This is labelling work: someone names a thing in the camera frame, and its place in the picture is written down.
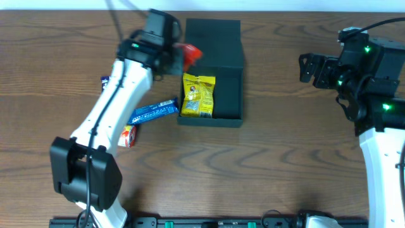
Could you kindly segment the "red snack bag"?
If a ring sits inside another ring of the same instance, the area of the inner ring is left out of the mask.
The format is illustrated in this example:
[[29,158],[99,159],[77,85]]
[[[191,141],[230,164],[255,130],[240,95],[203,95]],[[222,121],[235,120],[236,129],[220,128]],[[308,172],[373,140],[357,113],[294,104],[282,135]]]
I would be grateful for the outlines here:
[[183,51],[183,71],[185,72],[203,56],[203,52],[192,44],[176,43],[176,47]]

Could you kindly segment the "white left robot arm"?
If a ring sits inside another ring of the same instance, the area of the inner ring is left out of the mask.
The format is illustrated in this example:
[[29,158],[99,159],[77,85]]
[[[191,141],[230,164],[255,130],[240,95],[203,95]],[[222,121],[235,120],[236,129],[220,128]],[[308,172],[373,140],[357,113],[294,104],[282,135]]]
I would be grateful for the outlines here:
[[176,65],[178,37],[135,31],[118,47],[106,88],[68,139],[49,149],[54,190],[82,208],[74,227],[123,227],[127,212],[118,200],[122,174],[115,161],[120,134],[154,75]]

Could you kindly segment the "yellow snack bag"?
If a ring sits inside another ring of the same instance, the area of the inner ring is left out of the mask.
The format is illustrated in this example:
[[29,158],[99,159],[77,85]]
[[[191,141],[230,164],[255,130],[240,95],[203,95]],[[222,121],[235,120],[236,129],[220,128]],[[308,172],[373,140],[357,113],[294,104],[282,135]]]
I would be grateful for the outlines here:
[[182,117],[212,118],[216,77],[183,74],[184,100]]

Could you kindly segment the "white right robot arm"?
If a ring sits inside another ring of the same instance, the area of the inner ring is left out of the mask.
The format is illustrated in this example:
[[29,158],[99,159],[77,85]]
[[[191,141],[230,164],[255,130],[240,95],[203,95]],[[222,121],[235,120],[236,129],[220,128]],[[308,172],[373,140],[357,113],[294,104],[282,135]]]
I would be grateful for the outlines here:
[[366,165],[369,227],[404,227],[404,100],[395,96],[404,45],[361,34],[340,56],[301,54],[300,81],[338,92]]

